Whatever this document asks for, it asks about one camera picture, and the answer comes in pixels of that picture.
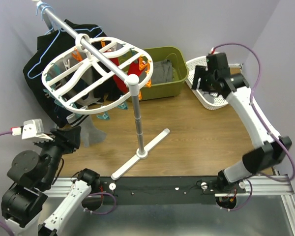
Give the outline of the grey striped sock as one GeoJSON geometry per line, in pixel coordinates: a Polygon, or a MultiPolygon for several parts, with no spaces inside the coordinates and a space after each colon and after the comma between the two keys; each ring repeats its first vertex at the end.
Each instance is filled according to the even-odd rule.
{"type": "Polygon", "coordinates": [[[84,147],[101,143],[106,139],[107,134],[95,127],[90,115],[70,114],[66,119],[71,127],[81,127],[81,140],[84,147]]]}

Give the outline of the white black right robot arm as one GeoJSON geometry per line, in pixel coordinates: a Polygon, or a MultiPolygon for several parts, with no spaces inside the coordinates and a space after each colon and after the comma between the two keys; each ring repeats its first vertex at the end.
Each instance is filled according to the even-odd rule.
{"type": "Polygon", "coordinates": [[[242,73],[231,73],[225,53],[201,57],[195,65],[191,88],[222,96],[236,111],[246,128],[253,150],[236,164],[221,170],[216,187],[226,193],[239,181],[280,164],[292,146],[290,137],[283,137],[268,121],[252,96],[252,89],[242,73]]]}

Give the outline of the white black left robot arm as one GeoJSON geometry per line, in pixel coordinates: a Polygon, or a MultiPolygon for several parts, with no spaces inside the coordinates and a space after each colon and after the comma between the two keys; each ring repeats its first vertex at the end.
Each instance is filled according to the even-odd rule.
{"type": "Polygon", "coordinates": [[[32,139],[41,152],[25,150],[14,157],[7,173],[13,184],[1,199],[2,216],[11,236],[58,236],[83,199],[98,191],[100,175],[90,169],[79,171],[67,196],[40,224],[38,220],[48,198],[45,192],[55,183],[63,155],[79,149],[81,127],[34,133],[25,125],[22,136],[32,139]]]}

